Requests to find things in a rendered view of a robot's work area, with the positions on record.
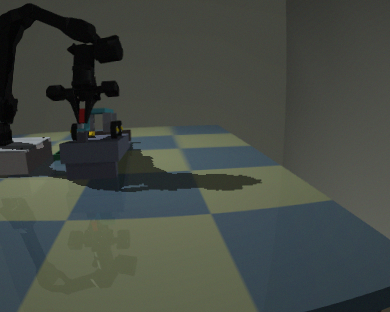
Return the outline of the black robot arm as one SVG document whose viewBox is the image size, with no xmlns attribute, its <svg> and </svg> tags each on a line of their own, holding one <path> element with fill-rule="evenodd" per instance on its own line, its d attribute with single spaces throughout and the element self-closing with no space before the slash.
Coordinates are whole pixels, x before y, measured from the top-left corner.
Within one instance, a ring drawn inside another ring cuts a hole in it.
<svg viewBox="0 0 390 312">
<path fill-rule="evenodd" d="M 17 9 L 12 9 L 0 16 L 0 146 L 7 146 L 12 141 L 10 124 L 16 115 L 18 99 L 12 94 L 14 62 L 16 46 L 20 42 L 24 30 L 30 28 L 35 20 L 60 29 L 73 40 L 85 44 L 70 46 L 67 51 L 74 55 L 73 63 L 90 62 L 94 60 L 104 64 L 121 61 L 123 49 L 119 36 L 113 35 L 101 38 L 91 23 L 82 19 L 68 18 L 44 10 L 27 3 Z M 87 45 L 86 43 L 93 45 Z"/>
</svg>

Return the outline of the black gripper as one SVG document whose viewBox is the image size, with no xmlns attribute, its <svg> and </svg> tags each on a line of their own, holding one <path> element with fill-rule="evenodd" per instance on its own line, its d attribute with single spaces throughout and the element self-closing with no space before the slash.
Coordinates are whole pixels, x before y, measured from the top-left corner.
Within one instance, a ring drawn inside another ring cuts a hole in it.
<svg viewBox="0 0 390 312">
<path fill-rule="evenodd" d="M 53 101 L 64 101 L 65 99 L 69 101 L 75 113 L 75 118 L 78 124 L 80 124 L 80 100 L 77 96 L 85 95 L 84 120 L 87 124 L 95 102 L 101 100 L 100 93 L 105 93 L 108 97 L 119 97 L 119 87 L 115 80 L 102 81 L 101 86 L 94 86 L 95 66 L 90 62 L 77 62 L 72 66 L 72 71 L 72 88 L 65 89 L 62 85 L 49 86 L 46 90 L 46 96 Z"/>
</svg>

